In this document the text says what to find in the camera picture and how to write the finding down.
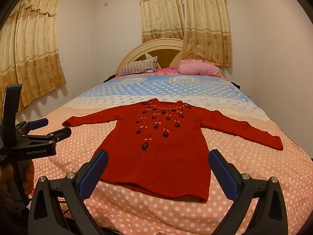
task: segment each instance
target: bed frame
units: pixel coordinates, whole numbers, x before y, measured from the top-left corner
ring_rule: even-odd
[[[183,57],[183,43],[183,40],[170,38],[156,39],[143,43],[123,59],[116,70],[116,74],[131,62],[145,60],[154,56],[158,57],[158,69],[178,68],[179,62]],[[223,70],[219,69],[221,74],[225,76]]]

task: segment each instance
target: blue gripper pad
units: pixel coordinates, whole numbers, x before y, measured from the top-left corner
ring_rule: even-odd
[[[89,199],[102,173],[108,165],[109,155],[105,150],[98,150],[93,158],[84,163],[77,172],[76,190],[81,201]]]
[[[35,130],[47,126],[49,123],[47,118],[39,119],[29,123],[28,129]]]
[[[226,198],[235,202],[239,197],[238,185],[218,155],[221,154],[216,149],[209,152],[209,165],[221,188],[223,189]]]

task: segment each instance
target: sweater neckline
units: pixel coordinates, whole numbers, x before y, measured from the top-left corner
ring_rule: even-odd
[[[176,107],[179,104],[183,104],[183,102],[181,100],[177,101],[177,102],[169,102],[169,101],[159,101],[157,98],[153,98],[150,101],[151,104],[156,104],[156,105],[160,105],[160,106],[170,106],[170,107]]]

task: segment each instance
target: red sweater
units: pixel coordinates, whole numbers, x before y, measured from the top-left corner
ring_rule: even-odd
[[[109,164],[101,180],[162,198],[195,197],[200,202],[207,201],[211,169],[201,127],[283,150],[278,136],[217,110],[182,101],[153,99],[71,117],[62,125],[74,127],[115,120],[115,128],[98,147],[109,153]]]

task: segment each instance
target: white wall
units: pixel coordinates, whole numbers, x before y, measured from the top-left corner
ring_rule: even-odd
[[[297,0],[248,0],[251,98],[313,158],[313,25]]]
[[[100,83],[94,45],[94,0],[60,0],[58,49],[67,84],[33,101],[17,121],[36,120]]]
[[[142,43],[139,0],[94,0],[94,27],[99,75],[104,81]]]
[[[226,0],[233,47],[233,65],[223,69],[229,81],[240,85],[246,95],[251,94],[253,72],[252,28],[248,0]]]

